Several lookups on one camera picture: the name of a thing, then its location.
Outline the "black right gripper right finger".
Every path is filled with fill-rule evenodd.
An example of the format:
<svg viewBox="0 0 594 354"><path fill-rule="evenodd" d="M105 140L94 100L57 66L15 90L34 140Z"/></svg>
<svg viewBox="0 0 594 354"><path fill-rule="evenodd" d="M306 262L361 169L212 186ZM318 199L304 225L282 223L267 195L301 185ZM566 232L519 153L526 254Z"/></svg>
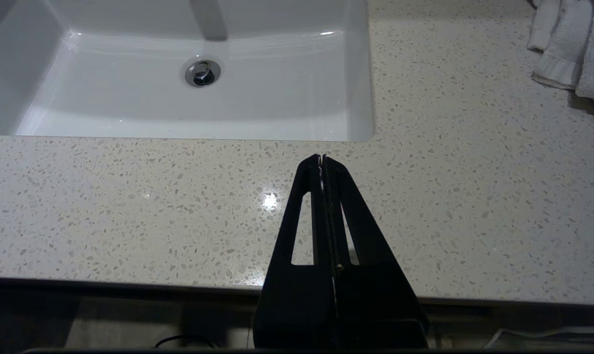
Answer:
<svg viewBox="0 0 594 354"><path fill-rule="evenodd" d="M429 320L348 169L324 156L338 345L425 348Z"/></svg>

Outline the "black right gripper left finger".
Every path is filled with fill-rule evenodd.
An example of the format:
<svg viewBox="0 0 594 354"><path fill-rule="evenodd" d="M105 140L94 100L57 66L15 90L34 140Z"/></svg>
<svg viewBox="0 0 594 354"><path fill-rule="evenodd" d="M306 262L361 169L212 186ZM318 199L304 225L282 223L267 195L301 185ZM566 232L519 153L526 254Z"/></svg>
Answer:
<svg viewBox="0 0 594 354"><path fill-rule="evenodd" d="M311 196L314 262L295 265L292 255L303 197ZM336 318L328 220L321 188L321 156L302 161L254 316L257 348L331 348Z"/></svg>

